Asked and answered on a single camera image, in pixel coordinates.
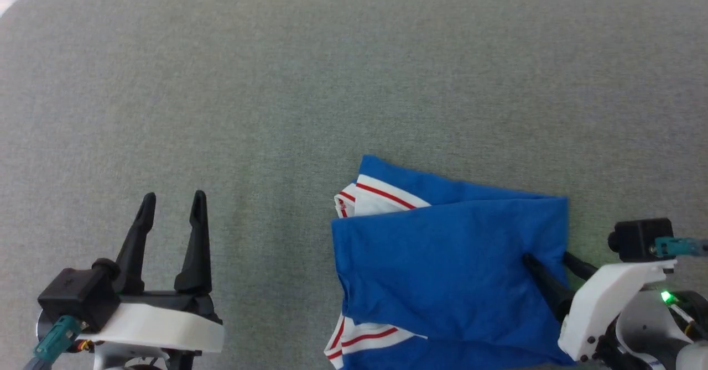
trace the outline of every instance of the red stripe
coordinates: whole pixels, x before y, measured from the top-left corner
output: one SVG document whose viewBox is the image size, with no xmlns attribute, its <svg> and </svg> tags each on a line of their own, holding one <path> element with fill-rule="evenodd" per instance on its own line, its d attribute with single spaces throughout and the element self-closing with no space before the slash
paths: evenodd
<svg viewBox="0 0 708 370">
<path fill-rule="evenodd" d="M 370 191 L 370 192 L 372 192 L 372 193 L 378 194 L 379 196 L 384 196 L 384 197 L 387 198 L 387 199 L 391 199 L 391 200 L 393 200 L 393 201 L 396 201 L 398 204 L 403 204 L 403 205 L 404 205 L 405 207 L 407 207 L 408 209 L 414 209 L 414 208 L 415 208 L 415 206 L 414 206 L 413 204 L 410 204 L 410 203 L 408 203 L 408 202 L 405 202 L 405 201 L 403 201 L 402 199 L 399 199 L 398 197 L 396 197 L 396 196 L 394 196 L 394 195 L 392 195 L 392 194 L 386 193 L 385 191 L 376 189 L 376 188 L 371 187 L 371 186 L 366 186 L 366 185 L 360 184 L 360 183 L 357 183 L 356 186 L 359 187 L 359 188 L 362 188 L 362 189 L 364 189 L 364 190 L 368 190 L 368 191 Z"/>
<path fill-rule="evenodd" d="M 349 193 L 344 193 L 343 191 L 340 191 L 339 195 L 342 197 L 346 197 L 347 199 L 350 199 L 351 201 L 356 201 L 356 197 L 352 196 Z"/>
<path fill-rule="evenodd" d="M 332 342 L 332 346 L 329 347 L 330 350 L 337 346 L 337 342 L 339 342 L 339 337 L 342 336 L 343 332 L 344 332 L 344 317 L 342 317 L 342 324 L 339 326 L 339 331 L 337 332 L 337 336 L 334 337 L 334 342 Z"/>
<path fill-rule="evenodd" d="M 344 341 L 342 342 L 343 347 L 348 347 L 349 345 L 354 345 L 357 342 L 361 340 L 369 340 L 372 338 L 382 338 L 386 337 L 387 335 L 391 335 L 395 332 L 397 332 L 398 329 L 396 327 L 389 328 L 389 330 L 386 330 L 385 332 L 380 332 L 379 334 L 364 334 L 360 335 L 359 337 L 356 337 L 354 340 L 349 340 L 349 341 Z"/>
<path fill-rule="evenodd" d="M 337 352 L 334 352 L 334 354 L 327 355 L 327 359 L 332 360 L 336 357 L 341 357 L 342 356 L 342 350 L 338 350 Z"/>
<path fill-rule="evenodd" d="M 346 218 L 347 217 L 347 206 L 344 205 L 344 201 L 342 201 L 342 199 L 338 199 L 338 200 L 339 200 L 339 210 L 342 211 L 342 218 Z"/>
</svg>

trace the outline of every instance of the gray fabric surface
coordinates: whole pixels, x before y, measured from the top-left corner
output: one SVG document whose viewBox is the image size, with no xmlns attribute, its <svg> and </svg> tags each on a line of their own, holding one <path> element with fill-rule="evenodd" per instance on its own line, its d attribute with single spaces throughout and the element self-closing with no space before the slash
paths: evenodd
<svg viewBox="0 0 708 370">
<path fill-rule="evenodd" d="M 597 264 L 615 221 L 706 237 L 706 37 L 708 0 L 20 0 L 0 19 L 0 367 L 147 191 L 152 289 L 207 192 L 227 344 L 197 369 L 329 368 L 331 197 L 364 153 L 567 195 Z M 708 294 L 706 271 L 671 280 Z"/>
</svg>

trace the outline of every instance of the cable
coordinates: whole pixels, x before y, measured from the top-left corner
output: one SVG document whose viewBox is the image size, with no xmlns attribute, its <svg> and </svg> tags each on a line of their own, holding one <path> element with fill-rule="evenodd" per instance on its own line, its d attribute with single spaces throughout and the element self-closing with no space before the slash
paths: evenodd
<svg viewBox="0 0 708 370">
<path fill-rule="evenodd" d="M 91 340 L 83 340 L 78 346 L 79 351 L 88 351 L 91 349 Z"/>
<path fill-rule="evenodd" d="M 33 357 L 22 370 L 51 370 L 51 364 L 46 360 Z"/>
<path fill-rule="evenodd" d="M 689 314 L 686 314 L 685 310 L 681 309 L 676 304 L 671 304 L 671 305 L 669 305 L 669 307 L 671 310 L 676 312 L 676 314 L 678 314 L 680 317 L 683 317 L 683 320 L 686 320 L 686 322 L 688 323 L 688 327 L 693 327 L 698 332 L 698 334 L 701 335 L 701 338 L 703 340 L 708 341 L 708 332 L 706 332 L 706 330 L 703 327 L 701 327 L 693 317 L 691 317 Z"/>
</svg>

